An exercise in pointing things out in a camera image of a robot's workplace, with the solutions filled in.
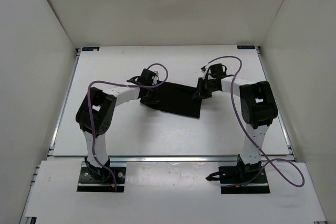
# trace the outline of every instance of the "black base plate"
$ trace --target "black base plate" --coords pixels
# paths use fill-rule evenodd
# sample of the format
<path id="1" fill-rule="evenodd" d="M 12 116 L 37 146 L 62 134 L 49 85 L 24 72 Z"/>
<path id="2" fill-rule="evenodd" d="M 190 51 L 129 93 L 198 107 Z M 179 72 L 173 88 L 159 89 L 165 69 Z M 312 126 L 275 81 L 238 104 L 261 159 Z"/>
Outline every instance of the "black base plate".
<path id="1" fill-rule="evenodd" d="M 219 181 L 221 184 L 239 184 L 244 181 L 241 180 L 237 174 L 235 166 L 221 166 L 219 167 Z M 267 182 L 266 172 L 263 171 L 257 178 L 246 186 L 240 187 L 220 187 L 221 194 L 269 194 L 269 186 Z"/>
<path id="2" fill-rule="evenodd" d="M 79 174 L 77 191 L 100 191 L 105 193 L 123 193 L 124 192 L 124 184 L 126 178 L 126 167 L 110 167 L 116 176 L 117 181 L 117 190 L 112 186 L 112 177 L 105 183 L 100 183 L 95 181 L 90 173 L 89 168 L 86 166 L 82 166 Z"/>

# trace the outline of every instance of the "white enclosure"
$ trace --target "white enclosure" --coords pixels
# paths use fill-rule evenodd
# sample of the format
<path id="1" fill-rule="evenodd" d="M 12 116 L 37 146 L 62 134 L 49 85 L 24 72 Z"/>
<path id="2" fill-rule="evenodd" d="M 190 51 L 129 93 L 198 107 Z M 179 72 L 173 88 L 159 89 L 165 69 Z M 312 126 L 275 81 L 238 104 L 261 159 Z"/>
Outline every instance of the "white enclosure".
<path id="1" fill-rule="evenodd" d="M 261 45 L 282 0 L 49 0 L 75 47 Z"/>
<path id="2" fill-rule="evenodd" d="M 335 17 L 336 0 L 0 0 L 0 223 L 335 224 Z M 261 46 L 261 56 L 237 44 Z M 83 46 L 101 50 L 76 57 Z M 276 119 L 263 149 L 296 162 L 303 188 L 271 167 L 269 195 L 220 195 L 204 179 L 218 155 L 235 164 L 244 138 L 228 94 L 218 92 L 199 120 L 139 101 L 118 107 L 107 145 L 111 160 L 129 161 L 126 191 L 76 192 L 86 147 L 75 114 L 90 81 L 124 82 L 160 62 L 169 81 L 196 86 L 199 68 L 221 55 L 242 58 L 241 78 L 270 81 L 288 135 Z"/>
<path id="3" fill-rule="evenodd" d="M 0 0 L 0 223 L 18 223 L 75 62 L 46 0 Z"/>

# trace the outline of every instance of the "robotic arm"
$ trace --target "robotic arm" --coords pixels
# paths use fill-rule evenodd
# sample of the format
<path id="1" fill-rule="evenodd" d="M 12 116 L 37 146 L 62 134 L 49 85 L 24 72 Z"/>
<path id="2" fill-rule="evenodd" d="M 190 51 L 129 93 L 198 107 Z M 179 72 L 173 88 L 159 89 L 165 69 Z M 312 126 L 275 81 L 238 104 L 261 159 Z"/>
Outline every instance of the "robotic arm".
<path id="1" fill-rule="evenodd" d="M 204 75 L 198 79 L 197 91 L 193 98 L 207 99 L 212 96 L 214 91 L 230 93 L 233 76 L 227 75 L 226 70 L 226 66 L 222 64 L 203 67 Z M 273 119 L 278 115 L 269 83 L 236 78 L 233 83 L 233 95 L 240 97 L 246 131 L 262 148 L 265 134 Z M 251 178 L 261 169 L 261 153 L 246 136 L 243 149 L 238 155 L 237 168 L 242 180 Z"/>
<path id="2" fill-rule="evenodd" d="M 157 84 L 158 73 L 144 69 L 139 77 L 133 77 L 125 85 L 153 86 Z M 105 133 L 111 125 L 114 108 L 131 100 L 145 98 L 147 103 L 156 102 L 156 89 L 113 87 L 100 90 L 91 88 L 91 104 L 95 128 L 95 156 L 104 166 L 110 166 L 110 159 L 106 152 Z M 86 138 L 88 156 L 85 164 L 89 168 L 90 175 L 98 182 L 105 182 L 109 177 L 109 171 L 104 169 L 95 159 L 92 153 L 93 135 L 90 123 L 88 97 L 84 98 L 77 114 L 76 122 Z"/>

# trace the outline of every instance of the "purple cable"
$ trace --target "purple cable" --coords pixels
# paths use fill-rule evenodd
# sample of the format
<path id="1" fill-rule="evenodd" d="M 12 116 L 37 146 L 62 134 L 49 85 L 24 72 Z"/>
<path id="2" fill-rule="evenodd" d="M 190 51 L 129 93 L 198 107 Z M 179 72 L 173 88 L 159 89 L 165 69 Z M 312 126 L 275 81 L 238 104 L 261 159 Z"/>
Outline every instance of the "purple cable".
<path id="1" fill-rule="evenodd" d="M 259 176 L 259 174 L 265 169 L 266 165 L 268 164 L 271 164 L 274 169 L 280 174 L 280 176 L 282 178 L 284 178 L 285 181 L 287 181 L 289 184 L 291 184 L 292 186 L 295 186 L 295 187 L 302 187 L 304 186 L 305 184 L 305 179 L 304 179 L 304 175 L 302 173 L 302 171 L 291 161 L 288 161 L 286 159 L 283 159 L 283 158 L 274 158 L 274 159 L 270 159 L 266 153 L 258 146 L 258 144 L 248 135 L 248 132 L 246 131 L 246 129 L 244 128 L 244 125 L 242 123 L 242 121 L 240 120 L 239 118 L 239 114 L 237 112 L 237 108 L 236 108 L 236 104 L 235 104 L 235 100 L 234 100 L 234 95 L 233 95 L 233 85 L 234 85 L 234 82 L 235 82 L 235 79 L 238 75 L 238 73 L 240 72 L 240 70 L 242 69 L 242 66 L 243 66 L 243 62 L 241 61 L 241 59 L 239 59 L 238 57 L 236 56 L 221 56 L 221 57 L 218 57 L 216 59 L 213 59 L 211 61 L 209 61 L 208 64 L 210 64 L 211 62 L 215 61 L 215 60 L 218 60 L 218 59 L 223 59 L 223 58 L 233 58 L 233 59 L 237 59 L 239 60 L 240 62 L 240 66 L 237 70 L 237 72 L 234 74 L 233 78 L 232 78 L 232 82 L 231 82 L 231 86 L 230 86 L 230 94 L 231 94 L 231 101 L 232 101 L 232 105 L 233 105 L 233 110 L 235 112 L 235 115 L 237 117 L 237 120 L 238 120 L 238 123 L 241 127 L 241 129 L 244 131 L 245 135 L 247 136 L 247 138 L 251 141 L 251 143 L 263 154 L 263 156 L 266 158 L 267 162 L 264 164 L 264 166 L 260 169 L 260 171 L 258 172 L 258 174 L 252 178 L 250 181 L 248 182 L 244 182 L 244 183 L 239 183 L 239 184 L 233 184 L 233 185 L 227 185 L 227 186 L 222 186 L 222 187 L 237 187 L 237 186 L 243 186 L 243 185 L 247 185 L 249 184 L 250 182 L 252 182 L 254 179 L 256 179 L 256 177 Z M 293 183 L 292 181 L 290 181 L 280 170 L 278 167 L 275 166 L 275 164 L 273 163 L 273 161 L 285 161 L 289 164 L 291 164 L 292 166 L 294 166 L 294 168 L 299 172 L 301 178 L 302 178 L 302 183 L 300 185 L 297 185 L 295 183 Z"/>
<path id="2" fill-rule="evenodd" d="M 89 84 L 88 86 L 88 107 L 89 107 L 89 115 L 90 115 L 90 123 L 91 123 L 91 129 L 92 129 L 92 154 L 94 157 L 94 160 L 104 169 L 108 170 L 110 172 L 110 174 L 113 177 L 113 183 L 114 183 L 114 188 L 115 190 L 117 190 L 117 181 L 115 179 L 115 175 L 114 172 L 107 166 L 103 165 L 96 157 L 96 152 L 94 149 L 94 146 L 96 144 L 96 129 L 95 129 L 95 123 L 94 123 L 94 119 L 93 119 L 93 112 L 92 112 L 92 104 L 91 104 L 91 87 L 92 85 L 96 84 L 96 83 L 103 83 L 103 84 L 108 84 L 108 85 L 113 85 L 113 86 L 119 86 L 119 87 L 128 87 L 128 88 L 145 88 L 145 89 L 153 89 L 153 88 L 157 88 L 158 86 L 162 85 L 167 79 L 168 79 L 168 70 L 167 68 L 160 64 L 160 63 L 154 63 L 151 64 L 147 69 L 153 67 L 153 66 L 161 66 L 165 71 L 166 71 L 166 77 L 164 78 L 164 80 L 162 82 L 160 82 L 157 85 L 153 85 L 153 86 L 142 86 L 142 85 L 126 85 L 126 84 L 118 84 L 118 83 L 113 83 L 113 82 L 108 82 L 108 81 L 93 81 Z"/>

